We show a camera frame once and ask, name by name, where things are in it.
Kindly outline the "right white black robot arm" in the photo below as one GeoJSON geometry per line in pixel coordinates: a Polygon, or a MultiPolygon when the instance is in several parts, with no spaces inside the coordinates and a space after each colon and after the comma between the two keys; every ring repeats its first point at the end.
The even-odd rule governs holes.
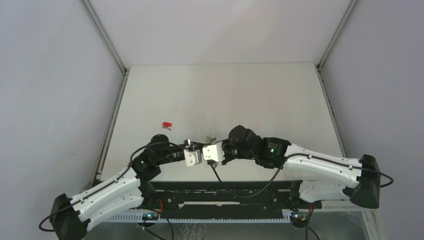
{"type": "Polygon", "coordinates": [[[260,137],[242,125],[234,127],[221,144],[223,164],[235,159],[250,159],[266,169],[300,171],[318,179],[300,179],[289,203],[302,208],[323,200],[348,200],[366,208],[380,207],[381,176],[374,156],[360,158],[331,156],[300,147],[277,137],[260,137]]]}

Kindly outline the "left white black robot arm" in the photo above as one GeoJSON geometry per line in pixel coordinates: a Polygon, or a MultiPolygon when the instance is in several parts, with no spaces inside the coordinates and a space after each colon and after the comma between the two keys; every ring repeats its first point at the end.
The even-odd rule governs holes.
{"type": "Polygon", "coordinates": [[[201,157],[203,143],[185,140],[182,144],[157,134],[130,155],[123,170],[98,185],[73,196],[61,194],[54,200],[47,220],[60,240],[81,240],[95,226],[122,211],[158,202],[150,181],[161,173],[160,165],[201,157]]]}

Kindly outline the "left aluminium frame post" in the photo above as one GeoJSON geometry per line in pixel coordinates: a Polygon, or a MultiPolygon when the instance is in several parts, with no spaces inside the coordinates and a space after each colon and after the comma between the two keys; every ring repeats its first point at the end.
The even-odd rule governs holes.
{"type": "Polygon", "coordinates": [[[118,89],[116,91],[112,109],[107,120],[107,125],[104,132],[103,140],[99,149],[98,160],[96,161],[95,168],[94,168],[94,173],[93,173],[93,177],[91,181],[91,184],[93,185],[95,181],[97,180],[98,175],[103,170],[104,162],[106,161],[106,156],[108,153],[112,134],[113,134],[117,116],[118,116],[118,112],[119,112],[122,98],[124,95],[124,90],[128,80],[128,69],[125,67],[121,57],[119,56],[119,53],[115,45],[113,44],[113,41],[110,38],[106,28],[104,27],[97,11],[95,10],[93,3],[90,0],[81,0],[80,4],[83,7],[84,11],[87,13],[87,16],[89,17],[94,29],[96,30],[97,34],[99,35],[101,41],[104,44],[105,49],[108,51],[109,55],[113,59],[114,63],[116,64],[120,72],[120,78],[118,81],[118,89]]]}

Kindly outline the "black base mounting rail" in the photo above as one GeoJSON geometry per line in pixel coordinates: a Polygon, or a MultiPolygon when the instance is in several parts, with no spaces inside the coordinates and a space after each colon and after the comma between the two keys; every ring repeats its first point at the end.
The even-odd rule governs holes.
{"type": "Polygon", "coordinates": [[[275,217],[278,211],[295,214],[312,206],[295,190],[299,181],[152,181],[152,193],[140,208],[166,217],[275,217]]]}

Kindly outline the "aluminium frame post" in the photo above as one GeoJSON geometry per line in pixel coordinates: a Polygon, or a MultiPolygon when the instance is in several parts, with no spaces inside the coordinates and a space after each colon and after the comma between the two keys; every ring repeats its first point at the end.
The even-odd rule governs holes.
{"type": "Polygon", "coordinates": [[[339,42],[342,40],[344,32],[348,27],[351,19],[353,18],[358,5],[359,0],[350,0],[345,8],[334,32],[332,33],[328,44],[326,45],[323,54],[321,55],[318,64],[315,65],[315,71],[317,73],[319,83],[322,89],[322,93],[326,102],[326,106],[330,115],[330,119],[335,131],[337,142],[343,157],[349,156],[349,150],[345,141],[345,135],[343,131],[343,123],[340,118],[340,104],[336,94],[336,67],[339,66],[336,63],[335,53],[339,46],[339,42]]]}
{"type": "Polygon", "coordinates": [[[108,51],[109,55],[113,59],[114,63],[116,64],[120,72],[120,78],[118,81],[118,89],[116,91],[112,109],[107,120],[107,125],[104,132],[103,140],[99,149],[98,160],[96,161],[95,168],[94,168],[94,173],[93,173],[93,177],[91,181],[91,184],[93,185],[95,181],[97,180],[98,175],[103,170],[104,162],[106,161],[106,156],[108,153],[112,134],[113,134],[117,116],[118,116],[118,112],[119,112],[122,98],[124,95],[124,90],[128,80],[128,69],[125,67],[121,57],[119,56],[119,53],[115,45],[113,44],[113,41],[110,38],[106,28],[104,27],[97,11],[95,10],[93,3],[90,0],[81,0],[80,4],[83,7],[84,11],[87,13],[87,16],[89,17],[94,29],[96,30],[97,34],[99,35],[101,41],[104,44],[105,49],[108,51]]]}

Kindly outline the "right aluminium frame post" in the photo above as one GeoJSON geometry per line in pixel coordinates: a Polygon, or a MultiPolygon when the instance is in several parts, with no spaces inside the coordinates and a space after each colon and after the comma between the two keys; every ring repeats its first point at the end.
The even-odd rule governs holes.
{"type": "Polygon", "coordinates": [[[349,156],[349,150],[345,141],[345,135],[343,131],[343,123],[340,118],[340,104],[336,94],[336,67],[339,66],[336,63],[335,53],[339,46],[339,42],[342,40],[344,32],[348,27],[351,19],[353,18],[358,5],[359,0],[350,0],[345,8],[334,32],[332,33],[328,44],[326,45],[323,54],[321,55],[318,64],[315,65],[315,71],[317,73],[319,83],[322,89],[322,93],[326,102],[326,106],[330,115],[330,119],[335,131],[337,142],[343,157],[349,156]]]}

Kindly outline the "red capped key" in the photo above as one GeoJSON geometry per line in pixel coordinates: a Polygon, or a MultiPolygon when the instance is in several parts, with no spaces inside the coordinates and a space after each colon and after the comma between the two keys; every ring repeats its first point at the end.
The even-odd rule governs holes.
{"type": "Polygon", "coordinates": [[[162,123],[162,128],[171,131],[172,130],[172,126],[173,124],[171,122],[163,122],[162,123]]]}

